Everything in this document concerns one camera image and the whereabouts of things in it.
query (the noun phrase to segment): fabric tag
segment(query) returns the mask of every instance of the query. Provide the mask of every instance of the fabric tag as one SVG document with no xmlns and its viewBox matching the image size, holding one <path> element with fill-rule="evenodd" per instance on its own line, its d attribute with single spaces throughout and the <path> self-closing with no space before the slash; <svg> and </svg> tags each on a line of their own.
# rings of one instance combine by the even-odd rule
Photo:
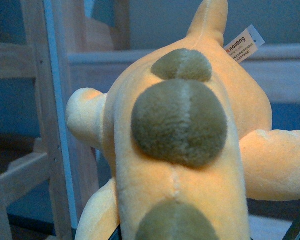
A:
<svg viewBox="0 0 300 240">
<path fill-rule="evenodd" d="M 253 25 L 250 25 L 236 39 L 224 47 L 224 50 L 237 62 L 250 57 L 265 43 Z"/>
</svg>

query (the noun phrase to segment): wooden ladder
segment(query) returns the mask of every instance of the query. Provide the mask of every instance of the wooden ladder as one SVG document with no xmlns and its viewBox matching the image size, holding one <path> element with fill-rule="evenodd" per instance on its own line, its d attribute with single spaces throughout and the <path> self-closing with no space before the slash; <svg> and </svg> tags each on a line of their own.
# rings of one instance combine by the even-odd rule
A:
<svg viewBox="0 0 300 240">
<path fill-rule="evenodd" d="M 56 237 L 70 240 L 73 237 L 45 9 L 41 0 L 21 0 L 21 7 L 27 44 L 0 43 L 0 80 L 33 79 L 41 138 L 0 135 L 0 156 L 4 161 L 12 160 L 0 174 L 0 240 L 13 239 L 7 207 L 47 180 Z"/>
</svg>

